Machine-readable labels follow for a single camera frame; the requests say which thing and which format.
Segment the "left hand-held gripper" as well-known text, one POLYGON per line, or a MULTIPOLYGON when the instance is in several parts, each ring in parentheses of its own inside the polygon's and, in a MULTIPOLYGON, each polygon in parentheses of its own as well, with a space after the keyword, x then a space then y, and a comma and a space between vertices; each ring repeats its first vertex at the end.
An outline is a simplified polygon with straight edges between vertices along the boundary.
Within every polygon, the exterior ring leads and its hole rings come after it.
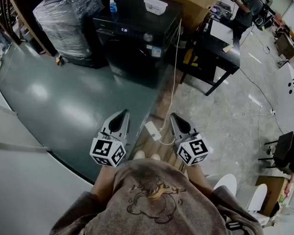
POLYGON ((93 138, 90 149, 90 156, 97 164, 109 167, 118 166, 126 155, 124 146, 127 144, 129 123, 128 109, 118 111, 106 119, 102 131, 96 138, 93 138))

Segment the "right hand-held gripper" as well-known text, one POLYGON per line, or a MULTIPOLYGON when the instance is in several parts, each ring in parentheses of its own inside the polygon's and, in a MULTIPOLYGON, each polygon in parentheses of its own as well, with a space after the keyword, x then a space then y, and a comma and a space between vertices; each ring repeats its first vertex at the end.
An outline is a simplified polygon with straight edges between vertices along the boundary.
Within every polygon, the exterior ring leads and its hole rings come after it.
POLYGON ((185 165, 196 165, 206 159, 209 154, 206 139, 197 132, 193 121, 184 115, 172 113, 171 130, 176 140, 180 139, 180 136, 190 135, 178 145, 176 152, 185 165))

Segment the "black washing machine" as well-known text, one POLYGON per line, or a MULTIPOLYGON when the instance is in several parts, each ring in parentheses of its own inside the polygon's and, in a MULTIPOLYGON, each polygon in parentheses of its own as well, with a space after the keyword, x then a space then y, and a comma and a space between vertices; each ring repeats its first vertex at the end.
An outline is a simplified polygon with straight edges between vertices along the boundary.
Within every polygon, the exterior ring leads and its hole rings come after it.
POLYGON ((116 0, 117 13, 107 8, 93 22, 109 66, 119 77, 155 88, 165 73, 163 59, 177 33, 183 5, 170 0, 158 16, 146 10, 144 0, 116 0), (152 42, 143 39, 153 35, 152 42))

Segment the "person's left forearm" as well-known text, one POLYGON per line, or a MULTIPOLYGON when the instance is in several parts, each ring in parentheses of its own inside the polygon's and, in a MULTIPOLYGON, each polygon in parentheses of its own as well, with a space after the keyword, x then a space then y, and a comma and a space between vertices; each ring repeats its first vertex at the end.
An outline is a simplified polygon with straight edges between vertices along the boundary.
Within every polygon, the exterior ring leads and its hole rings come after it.
POLYGON ((110 199, 113 193, 116 168, 103 166, 92 188, 92 194, 95 194, 102 202, 110 199))

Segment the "wooden slat board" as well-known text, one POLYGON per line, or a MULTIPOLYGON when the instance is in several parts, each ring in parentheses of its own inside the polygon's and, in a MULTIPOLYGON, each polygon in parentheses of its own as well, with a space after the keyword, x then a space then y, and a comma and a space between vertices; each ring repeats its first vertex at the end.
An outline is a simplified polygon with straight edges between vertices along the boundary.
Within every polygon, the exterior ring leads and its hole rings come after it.
POLYGON ((167 162, 169 165, 172 165, 174 168, 184 173, 186 168, 182 160, 176 156, 173 146, 162 144, 173 141, 173 135, 169 127, 165 127, 161 135, 160 141, 154 141, 151 134, 144 127, 133 148, 133 154, 135 155, 136 152, 140 150, 144 151, 146 158, 150 158, 153 154, 158 154, 162 161, 167 162))

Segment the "white power strip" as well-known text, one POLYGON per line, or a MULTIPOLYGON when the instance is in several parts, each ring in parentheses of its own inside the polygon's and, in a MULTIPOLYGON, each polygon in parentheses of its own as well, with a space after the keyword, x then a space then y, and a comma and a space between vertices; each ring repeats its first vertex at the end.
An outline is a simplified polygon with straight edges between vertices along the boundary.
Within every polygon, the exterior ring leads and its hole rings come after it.
POLYGON ((158 141, 161 139, 161 134, 152 121, 147 122, 145 124, 145 128, 154 141, 158 141))

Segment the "person's brown printed shirt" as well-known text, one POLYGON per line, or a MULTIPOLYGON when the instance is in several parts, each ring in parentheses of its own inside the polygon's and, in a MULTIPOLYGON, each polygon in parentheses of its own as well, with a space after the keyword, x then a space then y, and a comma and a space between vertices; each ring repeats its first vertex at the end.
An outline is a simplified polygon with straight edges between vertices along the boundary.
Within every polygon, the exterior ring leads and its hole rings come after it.
POLYGON ((264 235, 227 187, 207 198, 187 173, 163 161, 137 159, 117 167, 105 202, 91 191, 78 197, 50 235, 264 235))

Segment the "black table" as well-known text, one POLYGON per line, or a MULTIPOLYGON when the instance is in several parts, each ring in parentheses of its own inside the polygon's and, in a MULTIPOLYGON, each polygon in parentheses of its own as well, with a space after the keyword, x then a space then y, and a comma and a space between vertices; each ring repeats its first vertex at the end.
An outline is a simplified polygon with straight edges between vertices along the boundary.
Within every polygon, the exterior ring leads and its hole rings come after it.
POLYGON ((193 48, 192 57, 198 57, 198 67, 190 63, 183 64, 180 83, 184 82, 187 75, 197 78, 209 85, 210 90, 204 93, 209 96, 230 75, 234 75, 240 68, 240 40, 233 39, 234 47, 227 53, 223 48, 228 46, 226 42, 211 34, 213 23, 218 21, 208 13, 193 35, 193 42, 189 44, 193 48))

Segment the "black chair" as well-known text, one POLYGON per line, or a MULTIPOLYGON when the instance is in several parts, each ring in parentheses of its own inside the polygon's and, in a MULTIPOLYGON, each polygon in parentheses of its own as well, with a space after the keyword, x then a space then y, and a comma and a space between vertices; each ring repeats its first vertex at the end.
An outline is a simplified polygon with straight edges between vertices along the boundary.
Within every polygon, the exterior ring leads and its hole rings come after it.
POLYGON ((264 143, 264 146, 268 146, 268 152, 272 151, 271 144, 275 144, 275 150, 272 153, 271 157, 267 158, 259 158, 259 161, 269 161, 273 160, 274 163, 271 166, 268 166, 267 168, 284 168, 286 167, 290 162, 288 158, 288 154, 290 152, 290 149, 292 147, 292 142, 294 138, 294 132, 291 131, 289 133, 281 135, 278 140, 271 141, 264 143))

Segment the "white panel with black marks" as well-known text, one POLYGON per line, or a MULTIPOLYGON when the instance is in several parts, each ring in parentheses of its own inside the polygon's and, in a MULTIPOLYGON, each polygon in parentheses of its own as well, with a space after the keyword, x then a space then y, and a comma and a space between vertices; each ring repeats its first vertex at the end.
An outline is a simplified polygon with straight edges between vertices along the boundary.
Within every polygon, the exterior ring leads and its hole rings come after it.
POLYGON ((285 63, 276 72, 277 119, 287 132, 294 131, 294 69, 285 63))

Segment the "white cabinet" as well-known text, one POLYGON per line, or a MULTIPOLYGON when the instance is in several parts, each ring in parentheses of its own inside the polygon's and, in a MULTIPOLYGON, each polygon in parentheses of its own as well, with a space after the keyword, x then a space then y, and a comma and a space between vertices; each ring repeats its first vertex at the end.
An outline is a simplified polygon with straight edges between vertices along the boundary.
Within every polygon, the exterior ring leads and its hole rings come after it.
POLYGON ((0 93, 0 235, 48 235, 90 189, 47 152, 0 93))

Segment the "plastic-wrapped dark appliance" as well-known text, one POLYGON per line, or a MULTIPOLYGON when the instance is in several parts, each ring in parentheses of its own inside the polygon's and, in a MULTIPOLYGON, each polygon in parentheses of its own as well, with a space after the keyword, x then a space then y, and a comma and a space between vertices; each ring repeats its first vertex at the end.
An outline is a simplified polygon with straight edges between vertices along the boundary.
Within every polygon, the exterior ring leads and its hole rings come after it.
POLYGON ((107 65, 93 22, 100 0, 43 0, 33 14, 66 61, 99 69, 107 65))

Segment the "white plastic container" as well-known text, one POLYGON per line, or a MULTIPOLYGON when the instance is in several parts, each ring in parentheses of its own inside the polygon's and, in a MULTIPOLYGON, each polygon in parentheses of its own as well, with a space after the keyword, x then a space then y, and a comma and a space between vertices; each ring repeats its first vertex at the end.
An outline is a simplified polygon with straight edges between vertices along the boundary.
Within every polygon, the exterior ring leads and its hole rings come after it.
POLYGON ((161 0, 144 0, 144 3, 148 12, 158 16, 162 15, 168 6, 166 2, 161 0))

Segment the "brown wooden table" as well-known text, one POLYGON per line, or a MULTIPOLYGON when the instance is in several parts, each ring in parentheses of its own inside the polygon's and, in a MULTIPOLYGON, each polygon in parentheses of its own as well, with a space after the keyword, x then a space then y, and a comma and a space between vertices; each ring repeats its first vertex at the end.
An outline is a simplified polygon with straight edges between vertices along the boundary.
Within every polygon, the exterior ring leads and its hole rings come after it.
POLYGON ((294 45, 286 33, 282 33, 274 42, 277 47, 278 56, 283 55, 290 60, 294 57, 294 45))

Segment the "brown wooden frame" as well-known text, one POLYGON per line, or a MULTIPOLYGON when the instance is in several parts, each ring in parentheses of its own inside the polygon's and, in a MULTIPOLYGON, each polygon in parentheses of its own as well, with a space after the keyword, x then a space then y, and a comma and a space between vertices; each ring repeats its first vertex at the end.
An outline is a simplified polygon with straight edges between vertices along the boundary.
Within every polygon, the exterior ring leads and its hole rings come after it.
POLYGON ((50 56, 54 56, 57 51, 45 32, 37 23, 33 14, 33 9, 30 8, 29 0, 0 0, 1 15, 3 16, 3 28, 7 30, 8 35, 12 38, 14 43, 19 45, 21 40, 17 37, 12 28, 11 12, 9 7, 10 4, 15 9, 20 21, 24 23, 43 51, 50 56))

